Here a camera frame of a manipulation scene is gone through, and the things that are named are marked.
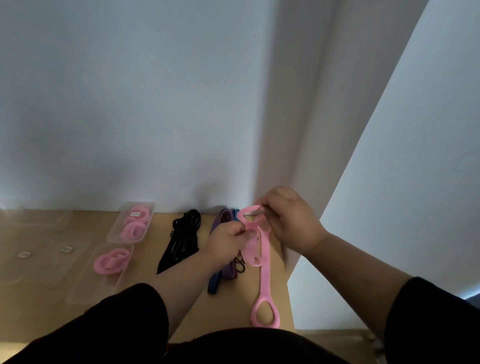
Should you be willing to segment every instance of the pink object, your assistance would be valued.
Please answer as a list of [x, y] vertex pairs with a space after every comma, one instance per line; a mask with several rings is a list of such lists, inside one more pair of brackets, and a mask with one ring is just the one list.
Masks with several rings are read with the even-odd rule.
[[139, 221], [131, 221], [123, 228], [120, 238], [128, 242], [139, 240], [147, 226]]
[[127, 266], [129, 256], [130, 251], [127, 249], [113, 249], [95, 259], [93, 269], [98, 274], [119, 273]]
[[[276, 309], [276, 306], [272, 300], [270, 294], [270, 226], [268, 229], [263, 230], [260, 227], [260, 223], [265, 221], [265, 215], [257, 215], [254, 222], [247, 221], [244, 215], [248, 215], [254, 211], [257, 211], [261, 206], [255, 205], [246, 207], [237, 213], [237, 219], [241, 221], [247, 230], [256, 230], [257, 235], [250, 239], [245, 248], [241, 251], [243, 259], [254, 266], [260, 266], [260, 294], [258, 300], [255, 302], [250, 314], [250, 321], [252, 325], [258, 328], [278, 328], [280, 327], [280, 314]], [[257, 254], [258, 241], [261, 241], [261, 255]], [[262, 325], [257, 320], [257, 311], [260, 304], [267, 301], [273, 312], [273, 322], [270, 325]]]
[[144, 224], [147, 224], [150, 219], [150, 210], [142, 205], [137, 205], [132, 207], [128, 216], [123, 221], [124, 225], [127, 225], [129, 222], [138, 221]]

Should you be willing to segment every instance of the white sticker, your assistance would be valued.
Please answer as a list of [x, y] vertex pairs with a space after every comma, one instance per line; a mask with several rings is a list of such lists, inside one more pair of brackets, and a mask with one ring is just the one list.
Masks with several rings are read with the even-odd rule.
[[70, 253], [73, 250], [73, 246], [64, 246], [62, 250], [60, 250], [60, 253]]
[[29, 256], [32, 255], [32, 252], [21, 252], [17, 255], [17, 258], [27, 259]]

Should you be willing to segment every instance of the wooden table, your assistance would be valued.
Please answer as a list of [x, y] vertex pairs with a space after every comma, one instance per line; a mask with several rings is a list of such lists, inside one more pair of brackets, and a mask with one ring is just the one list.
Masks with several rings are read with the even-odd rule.
[[[48, 334], [78, 317], [89, 307], [68, 304], [65, 297], [75, 284], [92, 251], [106, 241], [106, 236], [117, 215], [118, 213], [113, 212], [93, 211], [73, 213], [66, 230], [88, 232], [91, 234], [92, 242], [67, 276], [55, 287], [24, 281], [0, 287], [0, 351], [17, 348], [19, 343], [25, 344]], [[182, 214], [154, 215], [146, 238], [135, 246], [121, 289], [156, 274], [158, 262], [170, 241], [172, 221], [181, 216]], [[214, 218], [213, 215], [202, 215], [202, 225], [197, 233], [200, 249], [206, 242]], [[7, 229], [3, 234], [15, 234], [15, 232]], [[272, 297], [280, 313], [281, 328], [293, 331], [287, 276], [280, 247], [275, 239], [271, 242]], [[250, 311], [257, 299], [259, 286], [259, 268], [247, 266], [246, 272], [240, 274], [238, 279], [221, 281], [217, 295], [209, 295], [205, 289], [170, 342], [191, 340], [206, 333], [227, 328], [251, 326]], [[267, 303], [263, 303], [260, 307], [258, 317], [261, 322], [267, 323], [271, 320], [272, 314]]]

